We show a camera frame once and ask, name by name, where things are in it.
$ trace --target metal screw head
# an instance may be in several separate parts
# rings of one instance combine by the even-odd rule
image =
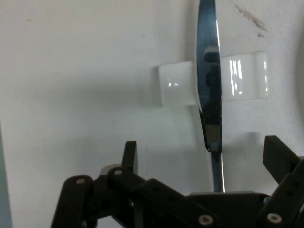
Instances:
[[[270,201],[270,197],[265,197],[264,200],[263,200],[263,203],[267,204],[269,201]]]
[[[82,221],[81,225],[82,225],[82,227],[87,228],[87,223],[86,223],[86,221]]]
[[[121,171],[121,170],[115,170],[114,171],[114,174],[115,175],[121,175],[123,173],[123,171]]]
[[[199,223],[203,226],[208,226],[213,223],[213,218],[210,215],[199,216]]]
[[[84,182],[85,182],[85,179],[83,179],[83,178],[80,178],[80,179],[76,180],[77,184],[82,184]]]
[[[282,217],[278,214],[275,214],[275,213],[269,213],[267,215],[267,219],[268,219],[269,222],[275,223],[275,224],[278,224],[278,223],[282,222]]]

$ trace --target white surface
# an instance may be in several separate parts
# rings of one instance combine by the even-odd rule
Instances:
[[[267,32],[245,18],[235,5],[262,21]],[[221,55],[264,50],[270,87],[267,99],[223,103],[228,191],[270,194],[277,187],[262,164],[265,135],[276,134],[295,153],[304,155],[303,71],[296,64],[304,59],[303,12],[302,0],[217,1]]]
[[[196,105],[192,61],[159,66],[162,106]]]
[[[265,52],[221,57],[220,66],[223,101],[269,96]]]
[[[225,187],[271,193],[276,184],[262,164],[264,136],[276,134],[304,155],[303,71],[296,64],[304,53],[304,2],[216,2],[221,55],[265,50],[271,91],[268,99],[223,104]],[[49,227],[62,181],[82,173],[95,178],[120,161],[129,139],[139,142],[144,177],[183,193],[209,186],[198,181],[206,166],[196,154],[197,112],[159,108],[155,80],[156,66],[193,57],[190,1],[2,5],[0,118],[15,228]]]
[[[127,140],[138,142],[143,177],[184,194],[212,190],[198,109],[160,103],[157,66],[193,57],[191,1],[4,0],[1,9],[14,228],[49,227],[63,181],[96,178]]]

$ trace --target black plastic part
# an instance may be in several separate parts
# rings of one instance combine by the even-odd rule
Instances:
[[[264,199],[261,193],[225,193],[188,196],[188,199],[210,209],[224,228],[257,228]]]
[[[298,160],[274,136],[267,137],[265,144],[267,161],[276,159],[277,150],[283,157],[287,154],[292,161]],[[124,228],[304,227],[304,160],[293,170],[293,166],[287,165],[284,171],[291,171],[271,197],[259,193],[185,197],[155,179],[146,181],[134,174],[135,159],[136,143],[128,142],[122,167],[111,169],[95,181],[88,176],[67,179],[51,227],[95,228],[97,220],[107,216],[112,216]],[[272,223],[268,220],[269,213],[278,214],[282,221]],[[213,223],[203,226],[199,222],[201,215],[210,215]]]
[[[304,160],[301,160],[295,170],[285,176],[270,197],[268,203],[261,210],[259,220],[263,226],[271,228],[291,228],[297,218],[303,216],[303,212],[300,213],[304,203],[303,175]],[[273,224],[268,221],[267,215],[269,213],[280,215],[282,222]]]
[[[80,179],[85,181],[77,183],[76,181]],[[84,228],[83,208],[92,182],[92,178],[85,175],[74,176],[64,182],[52,228]]]
[[[129,169],[131,172],[138,173],[136,141],[128,141],[125,143],[122,167]]]
[[[292,172],[299,161],[300,158],[277,136],[265,137],[263,164],[277,183],[280,183],[286,174]]]
[[[122,173],[115,174],[117,170],[122,171]],[[164,219],[177,220],[184,227],[201,228],[199,216],[203,214],[213,217],[214,222],[208,227],[220,226],[218,217],[210,210],[194,203],[155,179],[145,181],[128,169],[123,168],[112,169],[108,174],[108,179],[111,186],[127,192],[131,200],[138,202],[134,203],[135,212],[140,213],[140,215],[136,213],[134,215],[136,228],[142,227],[143,221],[141,221],[141,218],[144,217],[143,208],[140,208],[140,210],[136,208],[138,204],[140,207],[144,205],[145,208],[149,208],[152,214],[158,214]]]

